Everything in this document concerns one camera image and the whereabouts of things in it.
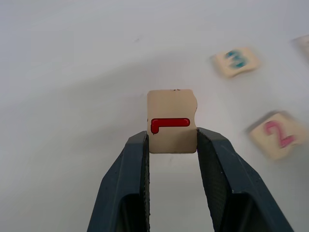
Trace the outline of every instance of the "pink numeral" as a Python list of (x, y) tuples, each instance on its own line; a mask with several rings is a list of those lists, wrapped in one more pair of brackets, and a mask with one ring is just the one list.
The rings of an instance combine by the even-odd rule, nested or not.
[(287, 145), (289, 145), (290, 143), (292, 143), (293, 141), (295, 141), (295, 136), (294, 135), (290, 135), (285, 137), (281, 125), (279, 122), (277, 121), (269, 121), (267, 123), (265, 123), (264, 125), (265, 128), (265, 132), (268, 135), (273, 134), (273, 131), (271, 131), (272, 128), (276, 129), (277, 135), (278, 135), (278, 139), (279, 139), (279, 147), (280, 148), (284, 148)]

